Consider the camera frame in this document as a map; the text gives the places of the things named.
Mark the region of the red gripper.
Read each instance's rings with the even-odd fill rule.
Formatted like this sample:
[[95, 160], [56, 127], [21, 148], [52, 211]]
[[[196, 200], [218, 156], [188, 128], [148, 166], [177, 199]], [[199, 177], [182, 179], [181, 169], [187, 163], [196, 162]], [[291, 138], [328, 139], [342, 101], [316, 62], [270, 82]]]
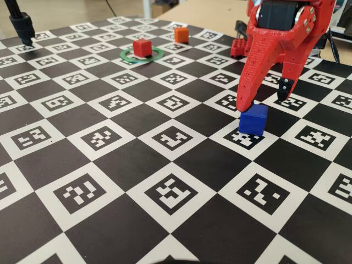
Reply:
[[278, 100], [293, 92], [315, 44], [327, 31], [335, 1], [248, 1], [250, 50], [241, 72], [236, 107], [247, 111], [272, 64], [284, 53]]

